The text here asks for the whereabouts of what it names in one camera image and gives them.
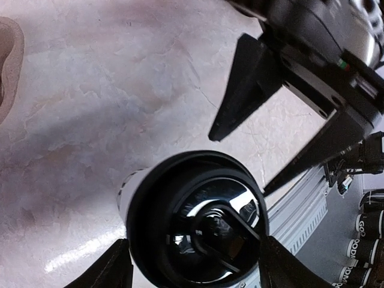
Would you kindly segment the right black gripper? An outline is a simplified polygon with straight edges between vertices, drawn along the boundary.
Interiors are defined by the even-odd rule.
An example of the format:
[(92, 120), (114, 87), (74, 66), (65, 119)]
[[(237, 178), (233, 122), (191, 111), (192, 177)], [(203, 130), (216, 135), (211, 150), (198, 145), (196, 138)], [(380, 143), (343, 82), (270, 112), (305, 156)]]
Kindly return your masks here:
[(232, 1), (262, 34), (238, 39), (226, 91), (208, 134), (220, 142), (280, 88), (323, 119), (353, 109), (376, 128), (383, 117), (382, 1)]

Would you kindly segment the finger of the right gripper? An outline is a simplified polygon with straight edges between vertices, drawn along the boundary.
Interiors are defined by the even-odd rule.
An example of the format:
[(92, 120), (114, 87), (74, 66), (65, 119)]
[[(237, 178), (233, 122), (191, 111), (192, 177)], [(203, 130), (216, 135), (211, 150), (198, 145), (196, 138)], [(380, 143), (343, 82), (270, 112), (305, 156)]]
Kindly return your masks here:
[(265, 186), (270, 196), (300, 173), (340, 156), (369, 133), (369, 122), (353, 109), (335, 112), (318, 133)]

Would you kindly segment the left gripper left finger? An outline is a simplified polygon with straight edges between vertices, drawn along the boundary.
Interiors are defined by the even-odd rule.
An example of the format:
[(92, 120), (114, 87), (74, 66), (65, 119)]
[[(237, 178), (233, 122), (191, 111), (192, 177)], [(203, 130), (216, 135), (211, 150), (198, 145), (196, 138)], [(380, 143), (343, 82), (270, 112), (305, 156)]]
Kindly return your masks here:
[(128, 239), (116, 240), (82, 275), (65, 288), (131, 288), (133, 264)]

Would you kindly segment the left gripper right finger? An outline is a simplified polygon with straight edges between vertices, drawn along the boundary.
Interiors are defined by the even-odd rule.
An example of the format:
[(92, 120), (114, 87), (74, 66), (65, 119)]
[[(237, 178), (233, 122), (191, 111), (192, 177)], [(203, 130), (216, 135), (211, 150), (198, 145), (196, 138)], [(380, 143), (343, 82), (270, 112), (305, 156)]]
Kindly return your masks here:
[(331, 287), (290, 253), (273, 236), (260, 242), (260, 283), (262, 287)]

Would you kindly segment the white paper coffee cup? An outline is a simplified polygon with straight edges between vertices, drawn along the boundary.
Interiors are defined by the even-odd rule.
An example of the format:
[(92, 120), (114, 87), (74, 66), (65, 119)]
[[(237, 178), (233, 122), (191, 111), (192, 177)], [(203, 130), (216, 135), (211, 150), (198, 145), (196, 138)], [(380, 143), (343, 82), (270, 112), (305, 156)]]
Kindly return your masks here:
[(138, 169), (124, 179), (116, 197), (119, 215), (124, 223), (127, 221), (128, 211), (133, 196), (136, 194), (140, 184), (151, 170), (151, 168)]

